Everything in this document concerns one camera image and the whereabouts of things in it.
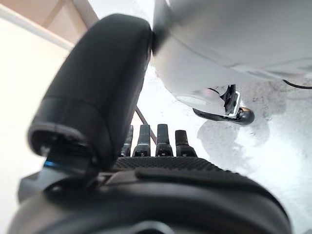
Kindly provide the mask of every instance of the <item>white robot body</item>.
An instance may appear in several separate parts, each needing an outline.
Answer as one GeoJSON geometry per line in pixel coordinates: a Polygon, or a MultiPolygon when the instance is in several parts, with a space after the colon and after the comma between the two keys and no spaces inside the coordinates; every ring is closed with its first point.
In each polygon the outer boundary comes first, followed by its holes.
{"type": "Polygon", "coordinates": [[[312,73],[311,22],[311,0],[157,0],[157,73],[181,102],[235,115],[229,85],[312,73]]]}

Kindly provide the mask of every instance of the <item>black robotic finger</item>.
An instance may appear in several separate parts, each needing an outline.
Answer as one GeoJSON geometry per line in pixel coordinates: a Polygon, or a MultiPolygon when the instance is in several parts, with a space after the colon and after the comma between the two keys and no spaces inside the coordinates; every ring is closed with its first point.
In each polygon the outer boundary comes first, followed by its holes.
{"type": "Polygon", "coordinates": [[[177,157],[197,157],[194,148],[189,145],[186,131],[184,130],[177,130],[175,132],[175,147],[177,157]]]}
{"type": "Polygon", "coordinates": [[[156,157],[157,156],[174,156],[169,142],[167,124],[159,124],[157,126],[156,157]]]}
{"type": "Polygon", "coordinates": [[[131,156],[132,139],[133,139],[133,125],[130,125],[126,141],[123,144],[123,147],[121,148],[121,152],[120,152],[121,157],[130,157],[131,156]]]}
{"type": "Polygon", "coordinates": [[[140,126],[140,135],[132,157],[151,156],[151,127],[147,124],[140,126]]]}

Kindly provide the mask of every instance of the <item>black cable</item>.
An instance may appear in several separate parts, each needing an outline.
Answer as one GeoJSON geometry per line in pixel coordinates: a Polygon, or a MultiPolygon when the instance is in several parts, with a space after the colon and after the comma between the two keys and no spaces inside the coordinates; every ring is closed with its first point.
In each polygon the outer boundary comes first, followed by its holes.
{"type": "Polygon", "coordinates": [[[294,88],[298,88],[298,89],[312,89],[312,86],[302,86],[302,85],[297,85],[297,84],[293,84],[293,83],[290,83],[289,81],[287,80],[283,80],[286,84],[288,84],[289,86],[292,86],[294,88]]]}

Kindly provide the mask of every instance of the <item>speckled white surface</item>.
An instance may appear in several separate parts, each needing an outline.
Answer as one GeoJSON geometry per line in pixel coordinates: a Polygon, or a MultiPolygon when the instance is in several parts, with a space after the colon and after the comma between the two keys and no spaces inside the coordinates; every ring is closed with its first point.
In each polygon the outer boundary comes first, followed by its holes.
{"type": "MultiPolygon", "coordinates": [[[[154,0],[89,2],[99,18],[119,12],[152,22],[154,0]]],[[[175,130],[187,130],[200,157],[266,187],[287,210],[294,233],[312,234],[312,92],[279,81],[249,83],[238,90],[243,105],[255,112],[248,127],[198,118],[164,88],[152,66],[138,106],[153,131],[158,123],[167,123],[173,142],[175,130]]]]}

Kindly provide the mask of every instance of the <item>beige wall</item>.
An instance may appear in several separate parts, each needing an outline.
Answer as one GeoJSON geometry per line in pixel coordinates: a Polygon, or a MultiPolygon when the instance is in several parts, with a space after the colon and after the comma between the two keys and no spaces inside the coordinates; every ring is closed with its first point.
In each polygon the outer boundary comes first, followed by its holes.
{"type": "Polygon", "coordinates": [[[43,158],[26,141],[27,128],[55,73],[68,55],[63,49],[3,17],[0,5],[0,233],[19,207],[22,177],[39,171],[43,158]]]}
{"type": "Polygon", "coordinates": [[[0,0],[0,4],[71,43],[87,30],[71,0],[0,0]]]}

